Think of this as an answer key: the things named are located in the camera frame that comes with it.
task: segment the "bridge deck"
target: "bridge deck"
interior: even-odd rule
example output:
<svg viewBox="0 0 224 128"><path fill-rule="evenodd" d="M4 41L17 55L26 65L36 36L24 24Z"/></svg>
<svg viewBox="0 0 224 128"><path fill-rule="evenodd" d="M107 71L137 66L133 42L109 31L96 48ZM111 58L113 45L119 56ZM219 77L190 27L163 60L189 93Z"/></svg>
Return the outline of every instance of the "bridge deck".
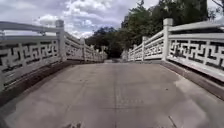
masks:
<svg viewBox="0 0 224 128"><path fill-rule="evenodd" d="M67 68L1 108L7 128L223 128L224 103L160 65Z"/></svg>

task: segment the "pavement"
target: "pavement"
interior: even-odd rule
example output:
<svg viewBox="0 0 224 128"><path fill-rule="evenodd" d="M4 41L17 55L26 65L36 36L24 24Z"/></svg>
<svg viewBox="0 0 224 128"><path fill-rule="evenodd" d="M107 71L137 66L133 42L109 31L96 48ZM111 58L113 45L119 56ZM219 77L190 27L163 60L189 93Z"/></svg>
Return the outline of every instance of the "pavement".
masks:
<svg viewBox="0 0 224 128"><path fill-rule="evenodd" d="M223 128L224 102L157 64L66 68L0 109L0 128Z"/></svg>

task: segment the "sky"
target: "sky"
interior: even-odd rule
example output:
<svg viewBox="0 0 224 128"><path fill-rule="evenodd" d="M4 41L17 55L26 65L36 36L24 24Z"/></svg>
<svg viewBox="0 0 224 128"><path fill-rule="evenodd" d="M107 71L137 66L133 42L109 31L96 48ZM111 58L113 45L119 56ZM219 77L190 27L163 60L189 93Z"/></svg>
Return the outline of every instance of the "sky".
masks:
<svg viewBox="0 0 224 128"><path fill-rule="evenodd" d="M62 19L65 30L72 35L88 37L103 26L120 27L130 8L139 0L0 0L0 21L52 27ZM158 0L145 0L151 7ZM208 0L209 7L214 7Z"/></svg>

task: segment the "bridge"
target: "bridge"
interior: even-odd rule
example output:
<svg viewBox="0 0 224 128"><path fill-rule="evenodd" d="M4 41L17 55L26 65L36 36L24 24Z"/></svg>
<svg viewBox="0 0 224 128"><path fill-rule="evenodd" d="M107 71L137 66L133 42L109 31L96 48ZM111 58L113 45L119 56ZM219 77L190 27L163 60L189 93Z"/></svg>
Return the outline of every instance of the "bridge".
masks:
<svg viewBox="0 0 224 128"><path fill-rule="evenodd" d="M115 63L61 20L56 28L0 22L39 33L0 38L0 126L223 128L224 34L214 31L223 26L165 19Z"/></svg>

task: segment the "post cap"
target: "post cap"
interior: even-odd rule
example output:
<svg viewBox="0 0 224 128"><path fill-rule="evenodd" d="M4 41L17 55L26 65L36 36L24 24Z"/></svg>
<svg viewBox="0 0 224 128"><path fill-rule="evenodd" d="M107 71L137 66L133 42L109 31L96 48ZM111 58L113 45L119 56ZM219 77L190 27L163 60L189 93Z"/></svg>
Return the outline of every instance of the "post cap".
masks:
<svg viewBox="0 0 224 128"><path fill-rule="evenodd" d="M164 19L163 25L164 26L173 26L173 19L171 19L171 18Z"/></svg>
<svg viewBox="0 0 224 128"><path fill-rule="evenodd" d="M55 26L57 28L64 28L64 21L63 20L56 20L55 21Z"/></svg>

